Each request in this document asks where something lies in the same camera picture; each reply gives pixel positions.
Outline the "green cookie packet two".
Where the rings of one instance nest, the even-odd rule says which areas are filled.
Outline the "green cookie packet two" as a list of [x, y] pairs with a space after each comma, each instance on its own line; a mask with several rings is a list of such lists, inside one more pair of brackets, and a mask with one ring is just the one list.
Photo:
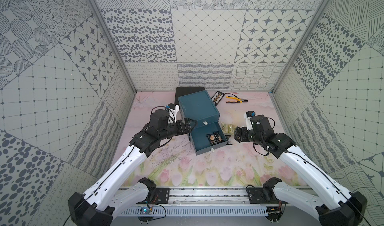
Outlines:
[[230, 135], [234, 135], [235, 134], [235, 126], [234, 125], [232, 125], [232, 124], [228, 124], [227, 125], [227, 130], [228, 130], [228, 133], [230, 134]]

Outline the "teal drawer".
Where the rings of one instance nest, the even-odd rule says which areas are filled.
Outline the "teal drawer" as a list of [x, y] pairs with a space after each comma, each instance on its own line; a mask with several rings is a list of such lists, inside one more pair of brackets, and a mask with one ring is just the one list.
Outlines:
[[224, 147], [229, 142], [218, 122], [193, 129], [190, 141], [197, 156]]

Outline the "green cookie packet one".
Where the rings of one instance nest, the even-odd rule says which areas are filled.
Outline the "green cookie packet one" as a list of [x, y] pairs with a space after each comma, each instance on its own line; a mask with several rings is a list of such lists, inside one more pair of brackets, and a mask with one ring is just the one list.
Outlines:
[[224, 133], [229, 134], [230, 133], [230, 128], [228, 124], [221, 123], [221, 129]]

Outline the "teal drawer cabinet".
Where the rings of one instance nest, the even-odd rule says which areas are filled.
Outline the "teal drawer cabinet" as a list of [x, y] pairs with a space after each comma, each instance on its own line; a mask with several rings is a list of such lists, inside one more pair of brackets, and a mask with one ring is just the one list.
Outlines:
[[220, 112], [206, 90], [180, 96], [179, 104], [183, 119], [198, 121], [195, 128], [219, 122]]

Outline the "black cookie packet four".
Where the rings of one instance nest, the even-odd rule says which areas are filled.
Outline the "black cookie packet four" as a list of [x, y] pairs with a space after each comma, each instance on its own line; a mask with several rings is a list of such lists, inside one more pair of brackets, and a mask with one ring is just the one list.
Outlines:
[[213, 142], [215, 144], [219, 144], [219, 143], [222, 143], [223, 142], [223, 138], [221, 137], [220, 133], [216, 132], [214, 133], [214, 136], [213, 136]]

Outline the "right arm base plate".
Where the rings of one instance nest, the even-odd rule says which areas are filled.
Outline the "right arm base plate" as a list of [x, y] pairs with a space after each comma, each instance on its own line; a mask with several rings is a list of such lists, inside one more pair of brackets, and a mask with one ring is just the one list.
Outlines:
[[276, 198], [272, 190], [267, 188], [246, 187], [247, 196], [250, 204], [279, 204], [286, 202]]

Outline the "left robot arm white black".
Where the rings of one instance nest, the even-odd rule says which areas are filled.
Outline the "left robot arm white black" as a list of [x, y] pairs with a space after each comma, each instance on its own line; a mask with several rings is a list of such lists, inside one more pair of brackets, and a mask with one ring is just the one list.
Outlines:
[[118, 193], [128, 177], [156, 149], [162, 141], [169, 143], [176, 136], [186, 135], [198, 125], [196, 120], [176, 119], [177, 111], [169, 106], [157, 106], [149, 123], [133, 136], [129, 146], [116, 163], [83, 194], [74, 193], [68, 200], [68, 219], [77, 226], [109, 226], [131, 206], [155, 199], [156, 184], [142, 178], [129, 190]]

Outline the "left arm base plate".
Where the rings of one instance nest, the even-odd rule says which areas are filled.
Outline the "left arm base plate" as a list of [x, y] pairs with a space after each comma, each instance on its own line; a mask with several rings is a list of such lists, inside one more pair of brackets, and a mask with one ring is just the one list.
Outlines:
[[154, 191], [150, 191], [149, 196], [142, 202], [138, 202], [137, 204], [168, 204], [170, 197], [170, 188], [156, 188]]

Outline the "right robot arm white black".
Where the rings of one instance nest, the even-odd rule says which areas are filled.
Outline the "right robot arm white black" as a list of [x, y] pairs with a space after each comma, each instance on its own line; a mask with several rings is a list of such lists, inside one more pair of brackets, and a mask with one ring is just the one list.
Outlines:
[[332, 179], [288, 135], [276, 134], [269, 118], [256, 115], [254, 111], [246, 112], [244, 118], [246, 126], [235, 129], [235, 140], [261, 146], [268, 155], [289, 166], [316, 193], [305, 193], [272, 177], [263, 184], [260, 194], [255, 195], [248, 189], [251, 198], [288, 203], [311, 215], [322, 226], [357, 226], [365, 220], [368, 200], [363, 194], [352, 193]]

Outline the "black cookie packet three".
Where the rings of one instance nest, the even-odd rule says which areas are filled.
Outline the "black cookie packet three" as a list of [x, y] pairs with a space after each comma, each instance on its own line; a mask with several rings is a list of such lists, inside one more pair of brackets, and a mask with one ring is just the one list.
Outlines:
[[217, 144], [217, 138], [216, 138], [215, 134], [207, 135], [207, 138], [208, 138], [209, 143], [210, 143], [211, 146]]

